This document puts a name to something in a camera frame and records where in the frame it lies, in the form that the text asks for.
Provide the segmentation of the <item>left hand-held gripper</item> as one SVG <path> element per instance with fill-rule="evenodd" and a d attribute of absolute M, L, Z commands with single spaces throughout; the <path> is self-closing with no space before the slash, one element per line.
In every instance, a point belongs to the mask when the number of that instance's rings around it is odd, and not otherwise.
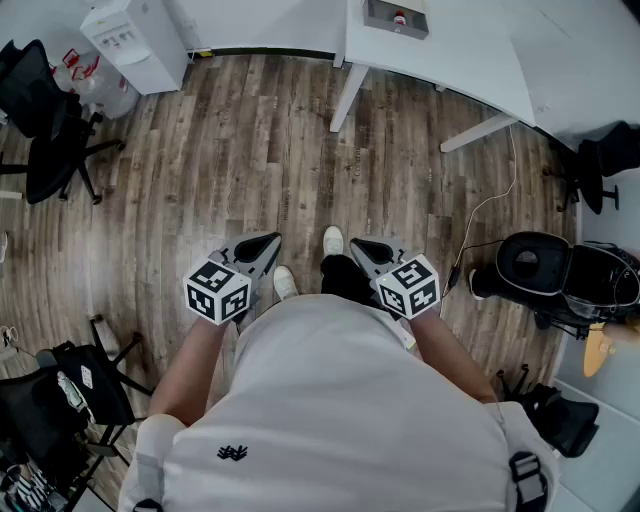
<path fill-rule="evenodd" d="M 260 278 L 271 269 L 281 243 L 277 232 L 249 233 L 199 258 L 183 277 L 187 308 L 217 326 L 240 324 L 258 302 Z"/>

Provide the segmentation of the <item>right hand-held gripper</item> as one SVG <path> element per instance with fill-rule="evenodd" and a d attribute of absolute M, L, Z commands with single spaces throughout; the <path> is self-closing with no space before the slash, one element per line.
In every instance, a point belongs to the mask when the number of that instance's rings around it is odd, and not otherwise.
<path fill-rule="evenodd" d="M 422 253 L 393 238 L 354 237 L 351 255 L 372 278 L 374 301 L 392 316 L 411 320 L 441 300 L 439 274 Z"/>

